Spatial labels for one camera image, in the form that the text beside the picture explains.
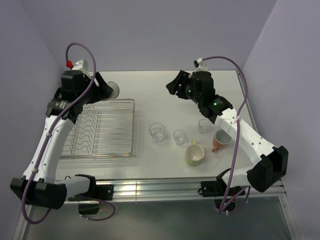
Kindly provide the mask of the brown and white paper cup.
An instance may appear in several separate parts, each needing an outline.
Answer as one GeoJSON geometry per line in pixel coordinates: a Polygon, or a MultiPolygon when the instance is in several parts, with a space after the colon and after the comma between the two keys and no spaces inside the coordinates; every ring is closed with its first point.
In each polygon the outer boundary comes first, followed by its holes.
{"type": "Polygon", "coordinates": [[[120,93],[120,88],[119,86],[113,82],[113,81],[109,81],[108,83],[108,86],[110,88],[112,88],[112,93],[111,95],[108,97],[108,100],[112,100],[112,99],[116,99],[118,96],[119,96],[119,93],[120,93]]]}

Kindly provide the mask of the large clear glass tumbler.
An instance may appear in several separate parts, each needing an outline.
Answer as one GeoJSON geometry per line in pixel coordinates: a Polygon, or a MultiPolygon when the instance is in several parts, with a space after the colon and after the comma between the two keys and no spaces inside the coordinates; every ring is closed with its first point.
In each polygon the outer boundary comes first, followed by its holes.
{"type": "Polygon", "coordinates": [[[149,134],[155,143],[160,144],[165,140],[166,127],[160,122],[154,122],[149,127],[149,134]]]}

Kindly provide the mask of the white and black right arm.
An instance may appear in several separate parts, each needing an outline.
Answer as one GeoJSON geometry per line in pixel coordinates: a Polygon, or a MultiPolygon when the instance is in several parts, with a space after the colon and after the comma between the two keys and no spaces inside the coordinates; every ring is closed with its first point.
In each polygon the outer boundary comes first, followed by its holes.
{"type": "Polygon", "coordinates": [[[232,104],[216,94],[210,72],[188,73],[181,70],[166,88],[171,95],[195,102],[199,112],[233,140],[238,140],[240,148],[249,157],[251,166],[228,170],[219,175],[216,189],[220,194],[227,195],[234,187],[244,186],[251,186],[263,193],[286,175],[288,150],[284,146],[274,146],[238,118],[232,104]]]}

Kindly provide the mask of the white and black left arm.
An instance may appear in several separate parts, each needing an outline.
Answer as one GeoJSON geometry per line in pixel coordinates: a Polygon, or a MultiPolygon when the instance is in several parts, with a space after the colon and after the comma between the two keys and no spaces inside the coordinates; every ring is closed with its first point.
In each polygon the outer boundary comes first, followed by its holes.
{"type": "Polygon", "coordinates": [[[58,210],[64,202],[78,195],[86,200],[96,197],[96,178],[77,174],[67,180],[56,180],[58,162],[67,137],[84,106],[115,99],[119,86],[105,82],[99,72],[92,81],[80,70],[67,70],[59,87],[48,103],[44,130],[36,152],[21,178],[13,178],[10,189],[23,205],[58,210]]]}

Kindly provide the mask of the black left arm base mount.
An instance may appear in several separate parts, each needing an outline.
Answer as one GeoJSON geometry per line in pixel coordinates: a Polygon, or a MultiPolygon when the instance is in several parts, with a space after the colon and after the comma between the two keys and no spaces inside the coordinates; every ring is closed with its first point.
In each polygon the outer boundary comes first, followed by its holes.
{"type": "Polygon", "coordinates": [[[78,212],[80,215],[97,217],[103,212],[112,214],[115,208],[111,206],[113,199],[114,185],[99,184],[96,186],[92,196],[87,196],[84,193],[78,194],[67,199],[68,202],[78,202],[78,212]]]}

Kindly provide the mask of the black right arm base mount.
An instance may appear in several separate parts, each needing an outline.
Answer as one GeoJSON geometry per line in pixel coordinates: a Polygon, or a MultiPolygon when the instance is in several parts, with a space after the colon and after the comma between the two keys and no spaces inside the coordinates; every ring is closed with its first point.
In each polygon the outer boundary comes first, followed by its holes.
{"type": "MultiPolygon", "coordinates": [[[[202,181],[200,183],[200,188],[197,193],[202,197],[223,197],[227,185],[223,180],[212,180],[212,181],[202,181]]],[[[234,195],[241,192],[243,187],[236,186],[229,189],[225,203],[227,203],[234,195]]],[[[222,203],[222,199],[214,200],[215,206],[219,209],[222,203]]],[[[236,200],[234,199],[223,211],[233,211],[237,206],[236,200]]]]}

